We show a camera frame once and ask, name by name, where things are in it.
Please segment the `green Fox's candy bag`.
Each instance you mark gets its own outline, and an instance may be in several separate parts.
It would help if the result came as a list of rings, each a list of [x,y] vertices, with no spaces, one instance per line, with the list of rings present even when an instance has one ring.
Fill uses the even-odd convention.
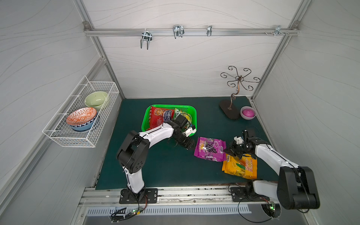
[[[188,128],[192,124],[192,116],[189,113],[182,111],[181,109],[175,108],[173,119],[176,120],[179,115],[181,115],[187,119],[187,123],[186,123],[185,127]]]

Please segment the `yellow corn candy bag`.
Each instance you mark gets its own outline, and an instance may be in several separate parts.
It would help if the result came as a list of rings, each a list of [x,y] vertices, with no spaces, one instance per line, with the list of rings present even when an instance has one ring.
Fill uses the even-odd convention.
[[[246,154],[241,158],[226,154],[226,160],[223,162],[222,171],[226,174],[254,180],[257,179],[257,165],[257,159],[249,154]]]

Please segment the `green plastic basket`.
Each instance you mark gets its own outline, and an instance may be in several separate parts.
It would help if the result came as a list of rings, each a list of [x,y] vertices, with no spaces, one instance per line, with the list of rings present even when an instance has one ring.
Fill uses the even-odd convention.
[[[146,131],[150,127],[150,114],[151,114],[151,107],[156,108],[164,108],[164,109],[178,109],[183,112],[184,114],[188,114],[191,116],[190,126],[193,128],[193,132],[191,134],[187,133],[189,137],[193,136],[197,131],[197,111],[193,106],[186,106],[186,105],[164,105],[164,104],[155,104],[149,106],[146,111],[142,121],[142,131]]]

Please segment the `red Konfety candy bag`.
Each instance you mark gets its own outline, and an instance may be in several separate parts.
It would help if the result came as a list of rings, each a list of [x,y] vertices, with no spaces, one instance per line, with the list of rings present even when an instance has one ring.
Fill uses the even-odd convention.
[[[173,109],[166,109],[160,107],[151,107],[149,115],[149,129],[156,128],[164,122],[171,121],[174,117]]]

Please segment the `purple grape candy bag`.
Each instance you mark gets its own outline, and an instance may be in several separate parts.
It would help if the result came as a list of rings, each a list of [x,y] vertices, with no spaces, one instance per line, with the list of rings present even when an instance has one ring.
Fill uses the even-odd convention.
[[[199,137],[194,151],[194,156],[200,159],[205,159],[214,162],[223,162],[226,160],[224,150],[227,145],[225,141]]]

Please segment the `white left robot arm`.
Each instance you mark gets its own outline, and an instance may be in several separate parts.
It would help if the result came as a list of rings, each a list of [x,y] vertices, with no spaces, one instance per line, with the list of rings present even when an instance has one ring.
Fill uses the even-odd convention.
[[[165,139],[173,138],[178,145],[187,150],[193,150],[196,144],[190,135],[196,131],[195,125],[191,124],[185,116],[179,115],[175,120],[165,121],[162,125],[148,131],[129,132],[116,156],[126,175],[128,190],[136,195],[145,191],[142,167],[152,146]]]

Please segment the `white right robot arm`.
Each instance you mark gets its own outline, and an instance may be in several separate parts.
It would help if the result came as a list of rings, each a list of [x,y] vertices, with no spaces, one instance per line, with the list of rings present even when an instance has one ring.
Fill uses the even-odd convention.
[[[278,175],[277,183],[254,180],[247,185],[247,194],[268,197],[279,201],[287,210],[310,210],[320,207],[314,172],[299,166],[277,152],[267,141],[250,137],[243,130],[243,137],[235,137],[225,149],[228,155],[240,158],[260,158]]]

